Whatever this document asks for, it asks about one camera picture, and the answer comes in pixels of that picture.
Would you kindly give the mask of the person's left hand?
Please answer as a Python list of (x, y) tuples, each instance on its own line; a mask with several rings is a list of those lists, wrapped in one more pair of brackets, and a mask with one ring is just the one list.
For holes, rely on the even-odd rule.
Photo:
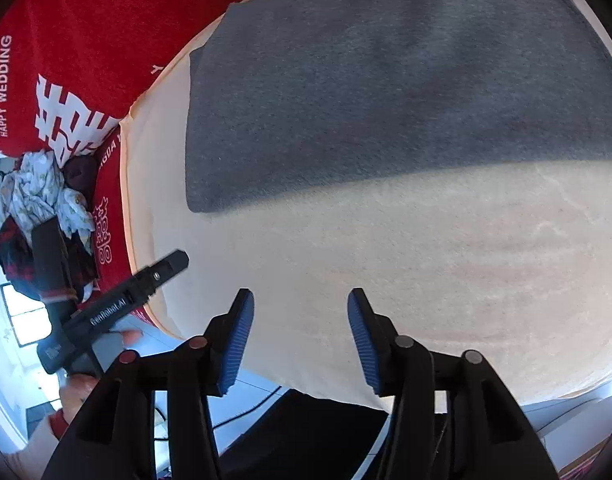
[[(110, 365), (126, 348), (133, 347), (142, 335), (141, 330), (121, 330), (109, 333), (93, 344), (93, 350), (102, 356), (103, 365)], [(59, 396), (67, 424), (70, 424), (76, 417), (97, 382), (98, 378), (86, 374), (66, 376), (63, 384), (60, 385)]]

